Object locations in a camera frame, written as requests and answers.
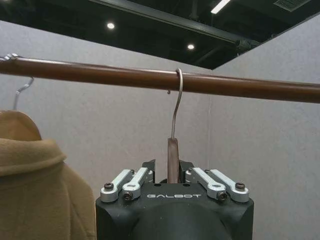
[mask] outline black ceiling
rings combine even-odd
[[[220,0],[130,0],[162,11],[163,16],[184,18],[193,29],[89,0],[0,0],[0,20],[214,69],[320,11],[319,0],[293,12],[274,5],[275,1],[231,0],[212,14]],[[115,24],[113,30],[106,28],[108,22]],[[195,30],[203,26],[204,31]],[[211,29],[247,41],[239,46],[206,34]],[[190,43],[194,50],[187,49]]]

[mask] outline logo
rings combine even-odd
[[[191,199],[199,198],[201,194],[174,194],[174,195],[163,195],[163,194],[148,194],[146,197],[149,199]]]

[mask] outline fluorescent light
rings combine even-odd
[[[189,49],[189,50],[193,50],[193,49],[195,49],[195,45],[193,45],[193,44],[189,44],[189,45],[188,45],[188,49]]]
[[[221,0],[217,6],[212,9],[211,13],[217,14],[225,5],[227,5],[231,0]]]
[[[108,22],[108,24],[106,25],[108,29],[114,29],[115,25],[112,22]]]

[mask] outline screw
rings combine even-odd
[[[123,194],[123,199],[126,201],[131,201],[133,197],[134,195],[132,194],[132,192],[129,192],[129,191]]]
[[[216,198],[218,199],[218,201],[222,202],[228,198],[228,195],[225,192],[221,191],[216,195]]]
[[[242,183],[242,182],[237,182],[235,184],[235,188],[238,189],[238,190],[245,190],[246,185],[244,183]]]
[[[114,184],[112,182],[107,182],[104,184],[104,189],[110,191],[110,190],[114,189]]]

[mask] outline clothes rail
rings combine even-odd
[[[175,71],[119,68],[75,62],[25,58],[9,54],[0,58],[0,73],[81,83],[160,90],[179,90]],[[201,94],[320,103],[320,84],[257,80],[183,73],[183,91]]]

